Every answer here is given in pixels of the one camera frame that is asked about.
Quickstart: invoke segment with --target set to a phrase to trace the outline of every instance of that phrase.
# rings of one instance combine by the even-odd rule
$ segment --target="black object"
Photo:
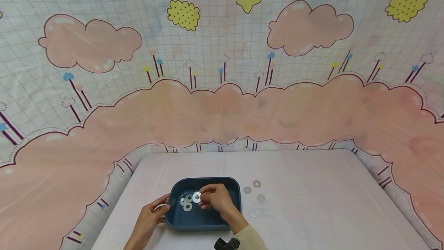
[[[223,239],[217,239],[216,244],[214,244],[214,249],[216,250],[237,250],[239,248],[240,242],[236,238],[232,238],[230,242],[226,243]]]

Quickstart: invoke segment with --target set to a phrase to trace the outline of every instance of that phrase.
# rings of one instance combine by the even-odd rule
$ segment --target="blue plastic tray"
[[[242,211],[241,190],[235,179],[231,177],[195,177],[180,180],[173,186],[168,201],[171,208],[165,215],[166,223],[179,231],[230,230],[227,222],[215,209],[201,209],[197,203],[192,202],[192,209],[185,212],[183,206],[179,204],[181,198],[199,191],[210,183],[223,183],[230,193],[234,206]]]

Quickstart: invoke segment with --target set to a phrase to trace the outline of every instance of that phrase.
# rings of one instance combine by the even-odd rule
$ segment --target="hand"
[[[202,209],[213,207],[220,212],[221,217],[225,220],[236,235],[243,228],[248,226],[248,222],[242,214],[234,206],[227,188],[222,183],[212,183],[202,187],[199,192],[201,201],[198,203]]]
[[[168,202],[169,196],[170,194],[163,195],[141,209],[133,233],[124,250],[141,250],[148,244],[156,225],[165,223],[163,216],[169,211],[170,206],[164,204]]]

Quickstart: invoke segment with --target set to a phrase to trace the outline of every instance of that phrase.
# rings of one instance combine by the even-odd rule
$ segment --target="cloth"
[[[251,225],[243,228],[234,238],[240,242],[238,250],[268,250],[259,233]]]

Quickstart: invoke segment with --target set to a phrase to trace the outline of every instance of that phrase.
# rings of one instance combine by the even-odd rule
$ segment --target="printed fabric backdrop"
[[[149,153],[343,148],[443,249],[443,22],[444,0],[0,0],[2,246],[91,249]]]

